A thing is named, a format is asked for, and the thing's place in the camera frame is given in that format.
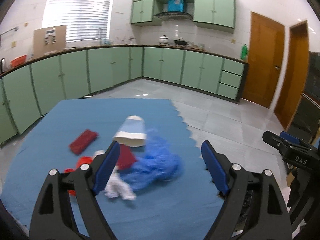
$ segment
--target blue foam mat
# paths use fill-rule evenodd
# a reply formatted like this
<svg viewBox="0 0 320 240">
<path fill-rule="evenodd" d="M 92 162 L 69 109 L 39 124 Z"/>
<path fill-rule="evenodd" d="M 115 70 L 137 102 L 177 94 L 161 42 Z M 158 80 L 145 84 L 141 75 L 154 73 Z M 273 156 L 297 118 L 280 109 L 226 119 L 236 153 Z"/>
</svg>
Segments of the blue foam mat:
<svg viewBox="0 0 320 240">
<path fill-rule="evenodd" d="M 57 104 L 26 136 L 13 160 L 1 199 L 7 209 L 27 227 L 47 173 L 73 168 L 78 156 L 68 145 L 85 129 L 99 133 L 81 156 L 107 149 L 112 137 L 129 115 L 141 116 L 146 128 L 158 129 L 171 151 L 184 163 L 184 173 L 171 182 L 156 182 L 137 192 L 135 201 L 110 200 L 101 192 L 99 206 L 118 240 L 203 239 L 223 201 L 199 158 L 200 149 L 169 100 L 75 99 Z M 143 156 L 143 148 L 135 149 Z M 72 208 L 79 231 L 87 235 L 75 198 Z"/>
</svg>

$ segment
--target wooden door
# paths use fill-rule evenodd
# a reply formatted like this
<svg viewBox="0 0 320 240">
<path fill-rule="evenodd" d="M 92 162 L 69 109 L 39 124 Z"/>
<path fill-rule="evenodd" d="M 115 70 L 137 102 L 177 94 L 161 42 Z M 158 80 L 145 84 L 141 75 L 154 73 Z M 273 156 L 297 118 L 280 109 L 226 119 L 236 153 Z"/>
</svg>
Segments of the wooden door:
<svg viewBox="0 0 320 240">
<path fill-rule="evenodd" d="M 284 26 L 252 12 L 244 99 L 269 108 L 278 83 L 283 50 Z"/>
<path fill-rule="evenodd" d="M 290 28 L 288 64 L 275 109 L 284 128 L 288 127 L 299 103 L 308 73 L 309 39 L 307 22 Z"/>
</svg>

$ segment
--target white cloth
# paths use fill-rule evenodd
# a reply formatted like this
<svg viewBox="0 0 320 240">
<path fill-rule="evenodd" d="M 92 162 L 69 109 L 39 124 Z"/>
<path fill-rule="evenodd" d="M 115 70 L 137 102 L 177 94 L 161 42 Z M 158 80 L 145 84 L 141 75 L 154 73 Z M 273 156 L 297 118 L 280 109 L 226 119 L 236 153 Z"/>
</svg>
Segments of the white cloth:
<svg viewBox="0 0 320 240">
<path fill-rule="evenodd" d="M 93 158 L 95 158 L 97 155 L 104 154 L 104 150 L 96 151 L 93 155 Z M 115 166 L 113 169 L 110 178 L 108 180 L 108 183 L 104 189 L 104 194 L 109 198 L 115 198 L 119 195 L 124 200 L 135 200 L 136 194 L 132 191 L 129 184 L 124 182 L 121 178 L 119 173 L 117 172 L 118 167 Z"/>
</svg>

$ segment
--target window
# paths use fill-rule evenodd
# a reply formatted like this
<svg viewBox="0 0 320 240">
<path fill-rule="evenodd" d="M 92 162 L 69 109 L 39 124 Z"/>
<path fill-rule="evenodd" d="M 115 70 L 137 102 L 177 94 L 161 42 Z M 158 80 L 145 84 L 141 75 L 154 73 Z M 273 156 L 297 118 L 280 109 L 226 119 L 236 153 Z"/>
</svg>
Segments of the window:
<svg viewBox="0 0 320 240">
<path fill-rule="evenodd" d="M 109 38 L 112 0 L 47 0 L 42 28 L 67 25 L 66 41 Z"/>
</svg>

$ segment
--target cooking pot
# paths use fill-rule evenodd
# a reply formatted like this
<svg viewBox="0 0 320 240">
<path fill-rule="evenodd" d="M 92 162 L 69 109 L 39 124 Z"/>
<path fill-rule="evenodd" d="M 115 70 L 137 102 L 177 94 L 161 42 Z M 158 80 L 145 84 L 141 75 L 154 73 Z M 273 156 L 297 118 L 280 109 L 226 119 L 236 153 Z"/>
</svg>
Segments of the cooking pot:
<svg viewBox="0 0 320 240">
<path fill-rule="evenodd" d="M 159 37 L 159 43 L 169 44 L 169 38 L 165 35 Z"/>
</svg>

